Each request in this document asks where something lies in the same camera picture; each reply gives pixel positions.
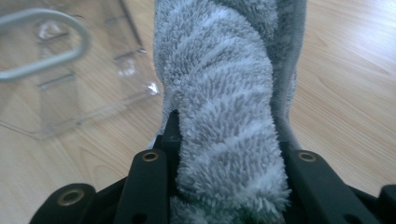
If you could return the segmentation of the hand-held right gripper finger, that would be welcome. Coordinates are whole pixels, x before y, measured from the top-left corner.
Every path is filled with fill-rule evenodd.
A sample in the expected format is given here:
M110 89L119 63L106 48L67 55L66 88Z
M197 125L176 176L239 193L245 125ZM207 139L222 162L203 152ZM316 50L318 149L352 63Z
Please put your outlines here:
M177 110L169 114L163 133L158 134L154 143L155 149L161 149L167 155L178 155L182 142Z

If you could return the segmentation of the grey fluffy cloth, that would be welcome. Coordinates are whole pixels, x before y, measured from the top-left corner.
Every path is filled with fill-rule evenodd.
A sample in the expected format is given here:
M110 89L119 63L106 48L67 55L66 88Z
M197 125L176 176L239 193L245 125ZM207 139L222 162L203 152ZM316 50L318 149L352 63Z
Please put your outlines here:
M306 0L155 0L153 58L182 136L172 224L284 224L280 143Z

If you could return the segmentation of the clear acrylic divided organizer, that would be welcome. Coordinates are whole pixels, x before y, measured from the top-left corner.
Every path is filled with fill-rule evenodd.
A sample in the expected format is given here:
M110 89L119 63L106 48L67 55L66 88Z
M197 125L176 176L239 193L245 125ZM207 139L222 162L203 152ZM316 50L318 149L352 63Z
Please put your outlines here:
M159 92L128 0L0 0L0 127L43 139Z

